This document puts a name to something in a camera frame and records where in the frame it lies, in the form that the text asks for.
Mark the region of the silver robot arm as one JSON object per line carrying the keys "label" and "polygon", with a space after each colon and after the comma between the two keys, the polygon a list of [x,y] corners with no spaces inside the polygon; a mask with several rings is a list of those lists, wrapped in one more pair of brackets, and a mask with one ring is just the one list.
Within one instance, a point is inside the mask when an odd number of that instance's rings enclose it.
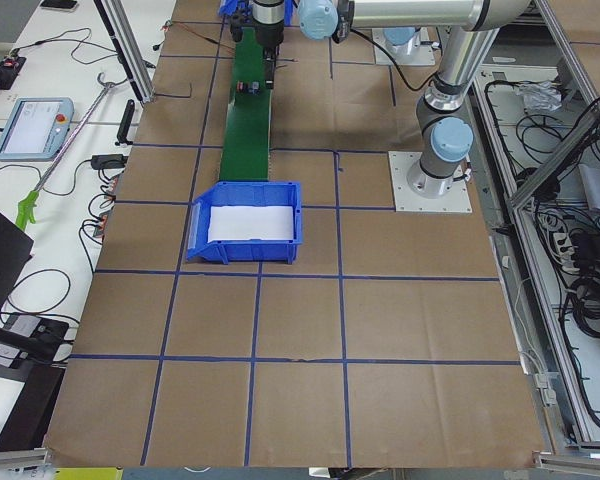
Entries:
{"label": "silver robot arm", "polygon": [[417,118],[424,149],[407,174],[416,194],[437,199],[450,190],[474,141],[472,129],[455,113],[499,29],[527,6],[525,1],[491,0],[301,1],[297,14],[306,37],[337,43],[358,27],[451,27],[438,70],[421,88]]}

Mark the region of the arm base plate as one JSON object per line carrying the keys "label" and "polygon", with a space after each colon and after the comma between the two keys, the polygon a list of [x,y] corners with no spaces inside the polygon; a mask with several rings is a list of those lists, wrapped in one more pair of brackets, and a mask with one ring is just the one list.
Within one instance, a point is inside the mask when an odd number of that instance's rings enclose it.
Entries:
{"label": "arm base plate", "polygon": [[433,66],[433,44],[426,28],[375,28],[372,30],[373,40],[387,50],[391,57],[404,66]]}
{"label": "arm base plate", "polygon": [[470,214],[467,182],[460,166],[448,179],[427,176],[420,152],[389,151],[395,210],[399,213]]}

